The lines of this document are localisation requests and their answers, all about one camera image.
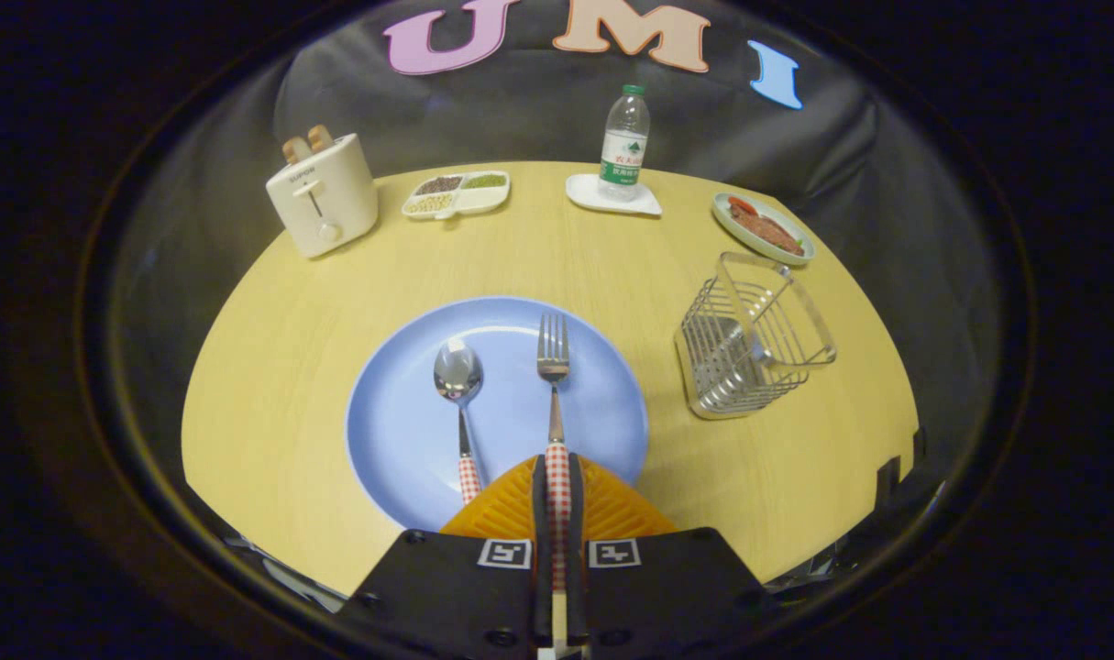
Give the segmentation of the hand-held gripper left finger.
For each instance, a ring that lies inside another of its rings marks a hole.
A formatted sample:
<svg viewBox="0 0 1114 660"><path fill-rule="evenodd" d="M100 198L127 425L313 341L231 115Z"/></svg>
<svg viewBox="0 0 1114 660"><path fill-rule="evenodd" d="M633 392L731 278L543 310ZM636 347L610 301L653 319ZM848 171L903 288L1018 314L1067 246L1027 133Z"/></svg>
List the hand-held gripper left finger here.
<svg viewBox="0 0 1114 660"><path fill-rule="evenodd" d="M340 618L388 659L532 659L551 640L545 470L532 456L444 531L399 534Z"/></svg>

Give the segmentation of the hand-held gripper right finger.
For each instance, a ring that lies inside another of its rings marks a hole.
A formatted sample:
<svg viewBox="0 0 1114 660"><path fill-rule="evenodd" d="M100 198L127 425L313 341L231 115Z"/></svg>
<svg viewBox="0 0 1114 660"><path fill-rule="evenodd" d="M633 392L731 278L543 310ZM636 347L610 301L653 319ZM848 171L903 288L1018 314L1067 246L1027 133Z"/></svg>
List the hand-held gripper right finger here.
<svg viewBox="0 0 1114 660"><path fill-rule="evenodd" d="M590 659L732 659L779 615L716 528L678 528L569 457L568 639Z"/></svg>

